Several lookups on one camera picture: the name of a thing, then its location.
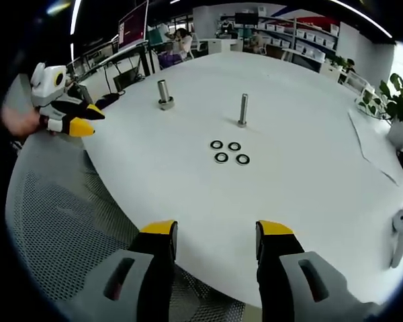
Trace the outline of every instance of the white round table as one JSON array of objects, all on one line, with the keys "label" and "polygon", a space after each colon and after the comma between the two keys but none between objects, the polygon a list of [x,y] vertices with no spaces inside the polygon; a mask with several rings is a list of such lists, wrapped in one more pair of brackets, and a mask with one ring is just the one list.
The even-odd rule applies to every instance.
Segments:
[{"label": "white round table", "polygon": [[[166,79],[175,107],[158,107]],[[248,125],[236,126],[249,95]],[[403,279],[390,269],[397,186],[363,159],[347,114],[355,94],[280,60],[229,52],[158,72],[126,89],[93,122],[85,147],[107,189],[139,228],[179,222],[177,263],[211,287],[261,307],[255,222],[287,225],[348,280],[383,303]],[[230,159],[214,162],[213,140]],[[251,158],[238,165],[239,142]]]}]

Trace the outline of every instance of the metal post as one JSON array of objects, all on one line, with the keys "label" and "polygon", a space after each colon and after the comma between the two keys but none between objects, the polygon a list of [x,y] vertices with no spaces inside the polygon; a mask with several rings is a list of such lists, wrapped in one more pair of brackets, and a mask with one ring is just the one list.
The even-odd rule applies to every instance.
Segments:
[{"label": "metal post", "polygon": [[160,80],[158,82],[158,86],[160,92],[160,100],[159,100],[160,108],[163,111],[171,109],[173,106],[175,106],[175,102],[173,100],[173,97],[170,96],[169,94],[166,81],[164,79]]},{"label": "metal post", "polygon": [[242,95],[242,103],[240,104],[240,119],[237,122],[237,126],[247,126],[247,109],[248,109],[248,94]]}]

